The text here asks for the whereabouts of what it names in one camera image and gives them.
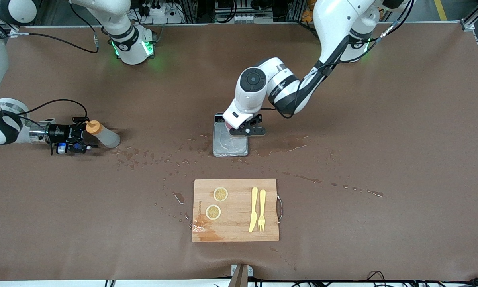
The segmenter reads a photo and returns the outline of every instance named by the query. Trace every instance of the table surface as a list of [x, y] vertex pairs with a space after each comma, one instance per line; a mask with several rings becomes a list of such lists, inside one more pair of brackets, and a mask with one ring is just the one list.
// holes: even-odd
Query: table surface
[[[37, 32], [92, 46], [88, 29]], [[213, 116], [261, 59], [310, 70], [319, 42], [298, 25], [166, 27], [132, 67], [106, 44], [31, 36], [8, 50], [1, 97], [78, 100], [122, 144], [0, 147], [0, 280], [221, 277], [233, 263], [263, 279], [478, 277], [478, 47], [459, 24], [405, 24], [291, 120], [265, 112], [245, 158], [212, 156]], [[56, 103], [32, 117], [80, 115]], [[280, 241], [192, 243], [193, 181], [213, 178], [276, 178]]]

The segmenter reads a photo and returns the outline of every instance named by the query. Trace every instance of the robotic arm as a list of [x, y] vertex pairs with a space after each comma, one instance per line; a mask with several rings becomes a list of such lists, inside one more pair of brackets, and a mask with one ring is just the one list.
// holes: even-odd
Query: robotic arm
[[[152, 31], [133, 25], [126, 13], [129, 0], [73, 0], [88, 10], [103, 24], [113, 40], [117, 55], [126, 64], [139, 64], [153, 54], [148, 49]], [[0, 0], [0, 19], [19, 26], [31, 24], [37, 16], [36, 0]], [[5, 31], [0, 27], [0, 83], [8, 69], [8, 56], [4, 39]], [[37, 126], [17, 114], [28, 111], [28, 107], [12, 98], [0, 99], [0, 145], [12, 142], [32, 144], [56, 144], [60, 152], [84, 153], [90, 145], [82, 142], [87, 118], [73, 118], [73, 125], [56, 125], [50, 119]]]
[[321, 56], [310, 72], [299, 80], [279, 58], [259, 62], [244, 70], [235, 86], [235, 98], [224, 112], [228, 128], [246, 129], [250, 121], [258, 122], [264, 98], [285, 118], [303, 109], [315, 89], [330, 75], [339, 60], [348, 61], [361, 55], [379, 21], [377, 6], [390, 4], [396, 11], [408, 0], [318, 0], [313, 21], [321, 42]]

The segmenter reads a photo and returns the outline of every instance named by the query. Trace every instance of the cutting board handle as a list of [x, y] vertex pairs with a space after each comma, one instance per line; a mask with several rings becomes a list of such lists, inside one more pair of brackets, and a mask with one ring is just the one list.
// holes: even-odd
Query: cutting board handle
[[278, 223], [280, 223], [283, 217], [283, 202], [281, 201], [280, 195], [276, 195], [276, 216], [278, 217]]

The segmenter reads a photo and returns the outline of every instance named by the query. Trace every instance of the round black joint cap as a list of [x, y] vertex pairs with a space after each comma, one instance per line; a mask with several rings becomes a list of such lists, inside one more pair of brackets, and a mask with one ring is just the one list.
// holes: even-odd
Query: round black joint cap
[[259, 68], [248, 68], [241, 74], [241, 88], [247, 92], [257, 92], [266, 85], [266, 74]]

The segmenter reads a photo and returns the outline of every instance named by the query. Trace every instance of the lemon slice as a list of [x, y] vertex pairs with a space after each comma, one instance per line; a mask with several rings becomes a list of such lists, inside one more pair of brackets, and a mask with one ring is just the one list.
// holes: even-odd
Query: lemon slice
[[220, 215], [221, 215], [221, 209], [219, 208], [218, 205], [213, 204], [206, 209], [206, 216], [210, 220], [217, 220]]
[[216, 201], [222, 202], [228, 197], [228, 190], [225, 187], [217, 187], [213, 195]]

